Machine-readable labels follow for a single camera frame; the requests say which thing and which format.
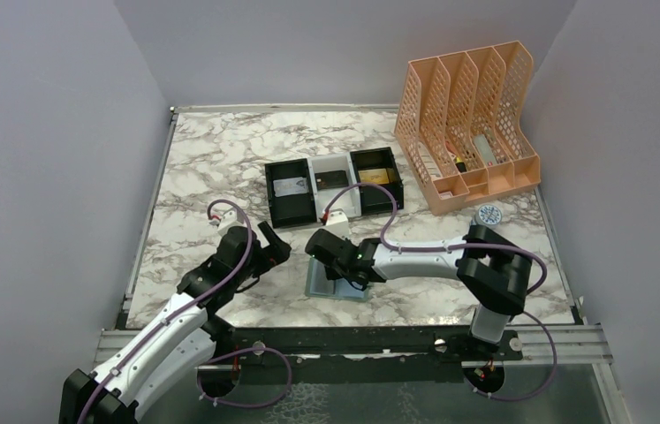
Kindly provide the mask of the green card holder wallet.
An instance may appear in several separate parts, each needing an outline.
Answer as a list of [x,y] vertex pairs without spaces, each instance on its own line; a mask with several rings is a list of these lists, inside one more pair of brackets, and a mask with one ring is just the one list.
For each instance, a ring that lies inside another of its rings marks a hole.
[[311,258],[308,262],[305,294],[308,297],[356,302],[366,302],[370,298],[370,291],[363,291],[354,282],[344,278],[329,279],[325,266],[315,258]]

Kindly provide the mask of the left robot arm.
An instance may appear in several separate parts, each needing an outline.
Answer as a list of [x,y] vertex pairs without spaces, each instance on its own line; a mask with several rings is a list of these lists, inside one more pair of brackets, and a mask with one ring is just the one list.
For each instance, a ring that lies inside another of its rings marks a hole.
[[236,344],[234,328],[216,316],[246,281],[286,262],[291,247],[266,222],[236,224],[216,251],[182,277],[158,316],[92,372],[64,381],[61,423],[137,423],[147,409],[195,367],[223,363],[263,345]]

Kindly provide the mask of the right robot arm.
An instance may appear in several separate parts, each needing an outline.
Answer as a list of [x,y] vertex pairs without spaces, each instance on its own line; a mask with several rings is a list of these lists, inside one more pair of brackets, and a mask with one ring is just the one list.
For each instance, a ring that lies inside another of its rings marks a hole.
[[458,280],[479,301],[465,335],[467,352],[478,360],[499,349],[507,323],[524,313],[534,265],[541,269],[540,286],[548,270],[536,254],[515,246],[484,225],[472,225],[462,240],[388,242],[366,238],[357,246],[347,238],[320,229],[305,252],[334,277],[366,288],[370,283],[413,277]]

